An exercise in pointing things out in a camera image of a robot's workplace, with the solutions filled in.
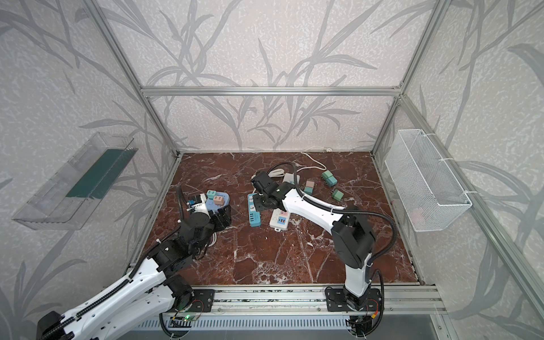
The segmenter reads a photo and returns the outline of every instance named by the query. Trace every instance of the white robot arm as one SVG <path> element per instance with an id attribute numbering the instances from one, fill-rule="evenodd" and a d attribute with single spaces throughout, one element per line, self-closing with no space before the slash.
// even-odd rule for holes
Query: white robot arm
<path id="1" fill-rule="evenodd" d="M 394 222 L 378 213 L 333 206 L 307 197 L 298 189 L 296 176 L 294 178 L 295 185 L 288 182 L 278 185 L 265 172 L 256 174 L 251 183 L 259 193 L 253 196 L 257 211 L 281 208 L 330 233 L 338 257 L 345 263 L 343 293 L 346 302 L 352 310 L 362 310 L 370 291 L 370 266 L 396 241 Z M 180 309 L 189 306 L 194 293 L 176 272 L 198 259 L 202 249 L 205 254 L 212 234 L 229 226 L 231 221 L 229 206 L 210 215 L 205 208 L 204 194 L 194 196 L 186 203 L 189 219 L 180 220 L 176 232 L 146 253 L 129 274 L 93 298 L 62 315 L 50 312 L 42 317 L 36 340 L 114 340 L 145 319 L 170 310 L 174 303 Z M 376 237 L 366 215 L 386 219 L 393 229 L 390 243 L 374 255 Z"/>

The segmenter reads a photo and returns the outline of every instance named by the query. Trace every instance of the white wire basket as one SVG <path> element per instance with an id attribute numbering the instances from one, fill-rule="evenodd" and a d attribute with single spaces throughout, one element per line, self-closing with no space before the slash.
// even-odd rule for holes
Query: white wire basket
<path id="1" fill-rule="evenodd" d="M 399 130 L 385 164 L 415 231 L 439 231 L 472 206 L 463 187 L 421 129 Z"/>

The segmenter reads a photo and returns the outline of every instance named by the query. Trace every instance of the marble surface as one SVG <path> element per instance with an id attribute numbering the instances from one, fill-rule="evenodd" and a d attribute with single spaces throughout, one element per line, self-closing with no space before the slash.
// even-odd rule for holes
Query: marble surface
<path id="1" fill-rule="evenodd" d="M 384 191 L 368 152 L 313 152 L 338 179 L 334 186 L 344 193 L 339 205 L 354 203 L 363 210 L 391 216 Z M 154 240 L 175 228 L 178 208 L 174 185 L 181 184 L 188 197 L 207 190 L 224 191 L 231 197 L 232 227 L 218 233 L 206 256 L 180 274 L 191 285 L 232 285 L 255 283 L 343 283 L 344 264 L 334 250 L 332 237 L 316 224 L 291 215 L 287 231 L 268 226 L 271 211 L 261 213 L 261 226 L 251 227 L 247 194 L 252 192 L 251 176 L 284 160 L 315 165 L 301 153 L 186 153 L 147 240 Z M 319 169 L 303 170 L 301 186 L 315 181 L 314 196 L 330 203 L 331 188 L 321 179 Z M 382 220 L 371 218 L 377 241 L 374 249 L 387 244 L 391 229 Z M 386 282 L 416 282 L 410 259 L 399 238 L 394 248 L 378 258 Z"/>

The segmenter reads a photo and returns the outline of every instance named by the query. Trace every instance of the metal bar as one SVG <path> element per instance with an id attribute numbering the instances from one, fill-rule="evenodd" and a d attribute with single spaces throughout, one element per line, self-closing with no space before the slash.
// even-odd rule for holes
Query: metal bar
<path id="1" fill-rule="evenodd" d="M 419 65 L 421 64 L 427 50 L 429 49 L 429 45 L 431 44 L 432 39 L 436 34 L 436 31 L 438 31 L 440 23 L 444 19 L 444 15 L 446 14 L 446 11 L 451 1 L 452 0 L 438 0 L 436 2 L 435 7 L 432 10 L 431 16 L 429 17 L 429 21 L 425 26 L 425 30 L 423 31 L 421 39 L 419 40 L 416 50 L 413 53 L 412 60 L 410 61 L 408 68 L 406 69 L 406 73 L 404 73 L 403 80 L 400 82 L 401 95 L 406 94 L 408 86 L 412 82 L 413 77 L 416 75 L 416 71 L 419 68 Z M 393 102 L 393 106 L 390 108 L 389 113 L 387 114 L 385 123 L 382 126 L 380 133 L 378 134 L 378 138 L 376 138 L 376 143 L 374 143 L 374 147 L 372 148 L 372 154 L 374 154 L 380 147 L 380 144 L 384 139 L 384 135 L 394 119 L 397 105 L 397 101 L 395 100 Z"/>
<path id="2" fill-rule="evenodd" d="M 396 96 L 398 87 L 251 87 L 170 86 L 143 87 L 151 96 Z"/>
<path id="3" fill-rule="evenodd" d="M 176 160 L 172 164 L 172 167 L 168 171 L 168 175 L 164 179 L 164 182 L 162 183 L 160 191 L 157 194 L 157 197 L 155 197 L 153 206 L 151 206 L 151 211 L 149 212 L 149 215 L 147 216 L 144 222 L 142 231 L 140 232 L 140 235 L 138 235 L 138 239 L 136 240 L 136 243 L 134 243 L 134 249 L 132 250 L 132 254 L 127 259 L 127 263 L 123 268 L 130 267 L 131 264 L 134 265 L 140 258 L 141 252 L 144 250 L 145 241 L 147 240 L 149 234 L 151 233 L 153 224 L 155 224 L 157 215 L 160 212 L 160 206 L 163 204 L 164 198 L 166 197 L 166 194 L 168 192 L 168 189 L 170 188 L 170 184 L 172 183 L 172 180 L 174 179 L 174 175 L 176 174 L 176 170 L 178 166 L 180 165 L 180 162 L 181 162 L 181 155 L 179 155 L 176 158 Z"/>
<path id="4" fill-rule="evenodd" d="M 82 1 L 83 1 L 83 4 L 85 5 L 87 14 L 89 15 L 89 19 L 93 21 L 96 28 L 98 29 L 98 32 L 102 35 L 102 37 L 106 41 L 106 45 L 108 45 L 113 56 L 115 57 L 115 60 L 117 60 L 117 62 L 119 63 L 121 70 L 127 77 L 127 80 L 130 83 L 134 92 L 136 93 L 138 99 L 140 99 L 140 103 L 142 104 L 147 114 L 151 118 L 151 121 L 159 130 L 160 135 L 163 137 L 165 143 L 168 144 L 168 147 L 172 150 L 174 154 L 177 154 L 177 147 L 174 141 L 172 140 L 172 138 L 170 137 L 170 134 L 166 130 L 166 127 L 163 125 L 162 121 L 157 115 L 157 112 L 155 111 L 155 109 L 153 108 L 149 100 L 141 93 L 140 91 L 141 85 L 138 81 L 138 78 L 136 77 L 136 73 L 131 68 L 130 64 L 128 63 L 128 58 L 126 57 L 125 53 L 121 49 L 121 45 L 119 45 L 117 38 L 113 34 L 113 31 L 108 24 L 108 20 L 104 16 L 104 13 L 100 9 L 100 6 L 96 2 L 96 0 L 82 0 Z"/>
<path id="5" fill-rule="evenodd" d="M 378 168 L 378 165 L 376 164 L 376 157 L 374 155 L 372 155 L 372 163 L 374 164 L 374 168 L 376 169 L 376 173 L 378 174 L 378 178 L 380 180 L 381 187 L 382 187 L 382 189 L 384 190 L 384 193 L 385 193 L 385 198 L 387 199 L 387 203 L 389 204 L 389 209 L 391 210 L 391 213 L 393 214 L 393 219 L 397 222 L 397 229 L 399 231 L 400 238 L 403 240 L 404 247 L 406 248 L 406 252 L 408 253 L 408 257 L 410 258 L 410 261 L 412 262 L 412 265 L 414 266 L 416 276 L 417 276 L 417 280 L 418 280 L 418 282 L 420 284 L 423 284 L 423 282 L 425 281 L 425 279 L 423 277 L 423 271 L 421 270 L 421 268 L 419 266 L 419 263 L 417 262 L 417 258 L 413 255 L 412 245 L 409 242 L 408 235 L 404 231 L 404 228 L 401 227 L 400 222 L 399 222 L 400 219 L 398 218 L 397 213 L 395 212 L 395 209 L 393 209 L 393 206 L 391 204 L 391 202 L 393 200 L 391 199 L 391 197 L 389 195 L 389 190 L 387 190 L 386 187 L 385 187 L 385 181 L 384 181 L 384 179 L 383 179 L 383 177 L 381 175 L 381 172 L 380 172 L 380 169 Z"/>
<path id="6" fill-rule="evenodd" d="M 457 333 L 448 315 L 433 314 L 430 317 L 438 340 L 458 340 Z"/>
<path id="7" fill-rule="evenodd" d="M 214 289 L 211 315 L 325 315 L 323 285 L 246 285 L 202 286 Z M 446 314 L 446 308 L 434 286 L 386 285 L 387 314 Z M 333 314 L 359 315 L 360 312 Z"/>
<path id="8" fill-rule="evenodd" d="M 431 16 L 429 17 L 427 26 L 423 31 L 423 35 L 421 36 L 419 44 L 417 45 L 416 51 L 414 52 L 412 60 L 410 61 L 410 64 L 406 69 L 406 73 L 404 74 L 403 81 L 400 85 L 401 94 L 405 94 L 408 90 L 408 86 L 412 82 L 413 77 L 416 75 L 417 69 L 419 68 L 421 61 L 425 57 L 425 54 L 429 49 L 429 45 L 431 44 L 432 39 L 438 31 L 438 28 L 442 23 L 442 20 L 444 19 L 444 15 L 446 14 L 446 11 L 451 1 L 452 0 L 438 0 L 436 2 L 435 7 L 432 10 Z"/>
<path id="9" fill-rule="evenodd" d="M 419 113 L 419 110 L 410 98 L 403 95 L 399 100 L 399 103 L 400 107 L 406 112 L 414 126 L 429 134 L 429 139 L 436 146 L 442 157 L 452 158 L 439 138 L 436 135 L 431 134 L 434 133 L 432 128 L 425 118 L 421 116 L 421 113 Z M 451 160 L 449 166 L 465 190 L 476 191 L 455 161 Z M 544 322 L 544 282 L 542 282 L 535 270 L 527 262 L 523 253 L 521 253 L 514 244 L 514 241 L 508 236 L 504 227 L 500 224 L 495 215 L 493 215 L 484 199 L 478 194 L 472 194 L 471 199 L 472 208 L 470 211 L 474 219 L 510 271 L 510 274 L 527 297 L 527 300 L 529 300 L 535 309 L 535 312 L 539 315 L 542 322 Z"/>
<path id="10" fill-rule="evenodd" d="M 395 115 L 397 113 L 397 109 L 398 109 L 398 98 L 399 96 L 395 96 L 393 99 L 393 104 L 391 105 L 391 107 L 389 108 L 389 112 L 387 113 L 387 117 L 385 117 L 385 121 L 384 121 L 384 124 L 382 125 L 381 129 L 380 129 L 380 133 L 378 134 L 378 137 L 376 138 L 376 142 L 374 143 L 374 146 L 372 147 L 372 150 L 370 152 L 370 154 L 372 156 L 374 156 L 374 154 L 378 151 L 378 148 L 380 147 L 381 145 L 381 142 L 383 141 L 386 133 L 387 133 L 387 130 L 389 129 L 389 126 L 391 125 L 391 123 L 393 122 L 393 120 L 395 119 Z"/>

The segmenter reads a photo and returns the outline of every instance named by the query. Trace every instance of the clear plastic tray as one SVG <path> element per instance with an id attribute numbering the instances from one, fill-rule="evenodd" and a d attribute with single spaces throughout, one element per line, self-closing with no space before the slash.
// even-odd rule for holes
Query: clear plastic tray
<path id="1" fill-rule="evenodd" d="M 13 219 L 35 230 L 81 229 L 134 156 L 133 139 L 95 133 Z"/>

